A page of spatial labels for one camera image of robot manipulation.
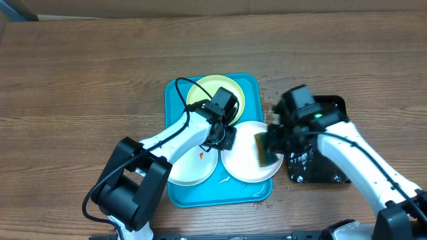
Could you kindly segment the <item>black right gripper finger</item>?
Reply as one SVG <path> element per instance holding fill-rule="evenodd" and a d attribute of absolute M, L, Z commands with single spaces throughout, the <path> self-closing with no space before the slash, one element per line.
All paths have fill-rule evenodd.
<path fill-rule="evenodd" d="M 271 152 L 271 153 L 279 153 L 279 154 L 287 153 L 287 145 L 281 140 L 279 141 L 268 140 L 265 143 L 265 149 L 267 152 Z"/>
<path fill-rule="evenodd" d="M 280 140 L 284 137 L 284 126 L 269 124 L 266 133 L 267 140 Z"/>

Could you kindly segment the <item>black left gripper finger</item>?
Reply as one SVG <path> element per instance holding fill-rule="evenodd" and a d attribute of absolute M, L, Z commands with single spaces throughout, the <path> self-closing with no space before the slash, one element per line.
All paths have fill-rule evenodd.
<path fill-rule="evenodd" d="M 231 150 L 233 147 L 234 141 L 230 140 L 230 139 L 225 139 L 220 141 L 219 143 L 215 144 L 215 148 L 220 150 L 220 151 L 224 151 L 224 150 Z"/>
<path fill-rule="evenodd" d="M 226 129 L 226 148 L 231 149 L 236 139 L 237 129 L 235 127 L 228 127 Z"/>

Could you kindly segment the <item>green yellow sponge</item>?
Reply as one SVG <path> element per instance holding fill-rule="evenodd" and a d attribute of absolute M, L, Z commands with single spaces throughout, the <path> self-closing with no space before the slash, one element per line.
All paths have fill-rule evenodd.
<path fill-rule="evenodd" d="M 258 151 L 258 161 L 260 167 L 268 167 L 278 161 L 278 157 L 268 147 L 267 133 L 257 133 L 254 135 L 256 148 Z"/>

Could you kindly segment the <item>pale pink plate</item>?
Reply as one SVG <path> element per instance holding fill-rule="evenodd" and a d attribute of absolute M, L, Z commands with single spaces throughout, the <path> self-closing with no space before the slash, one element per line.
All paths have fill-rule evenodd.
<path fill-rule="evenodd" d="M 257 121 L 238 123 L 236 139 L 231 150 L 221 152 L 222 163 L 227 172 L 237 180 L 259 183 L 272 177 L 280 169 L 284 156 L 277 154 L 278 161 L 272 165 L 260 165 L 255 135 L 266 133 L 268 126 Z"/>

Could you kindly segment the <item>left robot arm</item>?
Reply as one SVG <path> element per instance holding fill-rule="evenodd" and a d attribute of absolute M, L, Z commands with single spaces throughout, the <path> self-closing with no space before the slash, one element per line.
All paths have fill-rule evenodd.
<path fill-rule="evenodd" d="M 185 105 L 182 118 L 142 142 L 129 137 L 113 150 L 95 186 L 83 200 L 93 201 L 108 216 L 116 239 L 137 239 L 155 213 L 166 183 L 178 159 L 199 147 L 230 150 L 236 129 L 230 122 L 238 111 L 238 98 L 220 87 L 207 99 Z"/>

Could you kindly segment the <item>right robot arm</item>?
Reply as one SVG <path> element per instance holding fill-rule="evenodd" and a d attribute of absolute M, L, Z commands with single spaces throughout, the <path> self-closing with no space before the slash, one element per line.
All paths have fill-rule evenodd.
<path fill-rule="evenodd" d="M 306 85 L 282 94 L 272 111 L 277 124 L 256 137 L 261 165 L 276 154 L 299 157 L 315 149 L 353 183 L 376 216 L 374 225 L 347 219 L 319 239 L 425 239 L 426 191 L 391 167 L 349 120 L 339 96 L 313 95 Z"/>

